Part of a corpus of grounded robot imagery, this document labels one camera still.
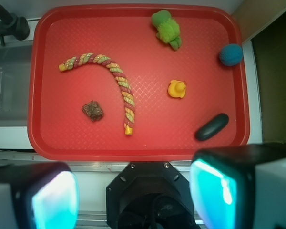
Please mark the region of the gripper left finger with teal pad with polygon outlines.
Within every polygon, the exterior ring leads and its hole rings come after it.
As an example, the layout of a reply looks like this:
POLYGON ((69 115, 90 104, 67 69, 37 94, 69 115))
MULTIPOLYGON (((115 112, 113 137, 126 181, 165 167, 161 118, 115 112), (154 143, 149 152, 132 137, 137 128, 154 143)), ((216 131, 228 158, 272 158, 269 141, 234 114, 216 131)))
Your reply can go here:
POLYGON ((0 166, 0 229, 73 229, 76 176, 63 162, 0 166))

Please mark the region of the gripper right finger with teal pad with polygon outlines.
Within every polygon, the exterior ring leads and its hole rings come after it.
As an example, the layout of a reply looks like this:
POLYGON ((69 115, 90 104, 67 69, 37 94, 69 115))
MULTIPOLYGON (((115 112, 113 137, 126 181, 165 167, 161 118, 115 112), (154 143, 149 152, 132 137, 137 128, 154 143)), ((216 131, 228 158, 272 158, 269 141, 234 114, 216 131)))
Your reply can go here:
POLYGON ((189 182, 209 229, 286 229, 286 144, 200 149, 189 182))

